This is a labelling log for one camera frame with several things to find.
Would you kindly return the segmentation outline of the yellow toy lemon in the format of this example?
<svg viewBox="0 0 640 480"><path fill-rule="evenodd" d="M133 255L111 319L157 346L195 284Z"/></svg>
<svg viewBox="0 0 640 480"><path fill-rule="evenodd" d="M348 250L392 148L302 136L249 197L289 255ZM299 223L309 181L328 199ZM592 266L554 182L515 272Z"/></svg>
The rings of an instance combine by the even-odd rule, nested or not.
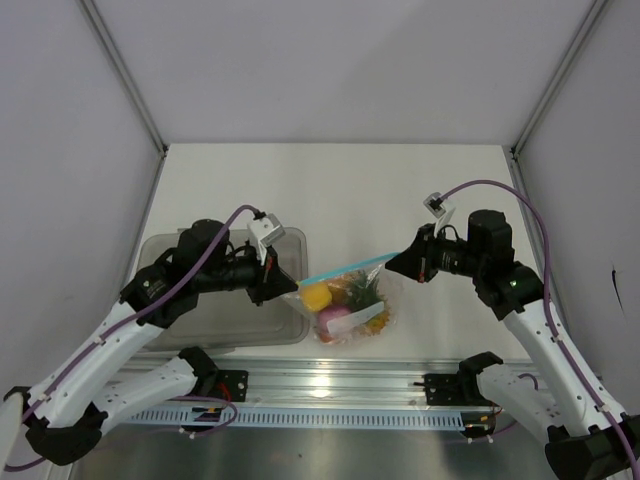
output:
<svg viewBox="0 0 640 480"><path fill-rule="evenodd" d="M304 307L312 313L330 306L333 299L329 286L323 282L302 286L299 296Z"/></svg>

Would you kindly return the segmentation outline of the orange toy pineapple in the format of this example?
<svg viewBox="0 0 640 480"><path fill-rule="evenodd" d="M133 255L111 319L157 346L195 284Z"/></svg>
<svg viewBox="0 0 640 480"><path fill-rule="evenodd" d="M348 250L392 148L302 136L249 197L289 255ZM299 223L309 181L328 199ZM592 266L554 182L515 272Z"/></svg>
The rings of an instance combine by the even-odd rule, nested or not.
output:
<svg viewBox="0 0 640 480"><path fill-rule="evenodd" d="M375 313L357 330L366 336L379 335L390 322L390 306L387 297L380 290L380 270L356 270L347 276L346 305L352 312L360 312L366 308L382 305L382 310Z"/></svg>

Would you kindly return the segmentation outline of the purple toy onion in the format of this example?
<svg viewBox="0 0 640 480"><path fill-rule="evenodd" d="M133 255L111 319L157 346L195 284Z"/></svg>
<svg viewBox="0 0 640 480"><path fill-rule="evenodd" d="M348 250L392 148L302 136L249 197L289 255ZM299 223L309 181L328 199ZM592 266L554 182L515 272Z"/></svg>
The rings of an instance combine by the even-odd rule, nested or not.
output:
<svg viewBox="0 0 640 480"><path fill-rule="evenodd" d="M351 331L355 325L349 308L340 305L326 307L317 314L317 328L329 335L342 334Z"/></svg>

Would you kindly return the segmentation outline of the clear zip top bag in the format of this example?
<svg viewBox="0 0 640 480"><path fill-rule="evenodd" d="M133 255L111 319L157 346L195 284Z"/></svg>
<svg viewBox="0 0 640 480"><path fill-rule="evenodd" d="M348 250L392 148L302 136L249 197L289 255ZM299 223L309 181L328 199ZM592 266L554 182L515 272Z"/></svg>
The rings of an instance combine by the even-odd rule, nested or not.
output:
<svg viewBox="0 0 640 480"><path fill-rule="evenodd" d="M282 299L310 322L324 344L381 334L396 321L402 279L386 269L388 253L315 275Z"/></svg>

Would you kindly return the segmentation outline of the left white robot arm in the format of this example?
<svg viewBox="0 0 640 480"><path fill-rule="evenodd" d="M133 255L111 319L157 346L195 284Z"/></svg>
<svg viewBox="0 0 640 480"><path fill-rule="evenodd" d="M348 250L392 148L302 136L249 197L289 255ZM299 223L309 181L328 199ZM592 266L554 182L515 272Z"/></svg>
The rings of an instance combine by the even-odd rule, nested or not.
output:
<svg viewBox="0 0 640 480"><path fill-rule="evenodd" d="M244 290L261 305L296 290L278 264L274 245L285 229L274 215L255 213L239 247L232 246L229 229L229 223L199 220L184 230L175 246L135 274L70 359L38 384L12 388L40 462L72 464L115 426L167 400L231 400L218 366L200 347L186 347L134 380L112 380L134 354L193 311L203 294Z"/></svg>

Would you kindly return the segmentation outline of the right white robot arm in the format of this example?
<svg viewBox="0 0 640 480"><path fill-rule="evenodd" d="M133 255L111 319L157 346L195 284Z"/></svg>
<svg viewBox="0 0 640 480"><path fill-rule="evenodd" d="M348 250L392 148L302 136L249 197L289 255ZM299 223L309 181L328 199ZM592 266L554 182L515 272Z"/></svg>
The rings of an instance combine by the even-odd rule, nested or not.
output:
<svg viewBox="0 0 640 480"><path fill-rule="evenodd" d="M412 244L387 261L388 270L419 283L447 272L468 277L476 295L529 355L546 386L528 386L492 353L463 361L456 380L468 403L504 408L543 446L559 479L639 476L639 418L606 390L562 328L537 273L515 258L503 213L479 210L466 239L450 240L426 224Z"/></svg>

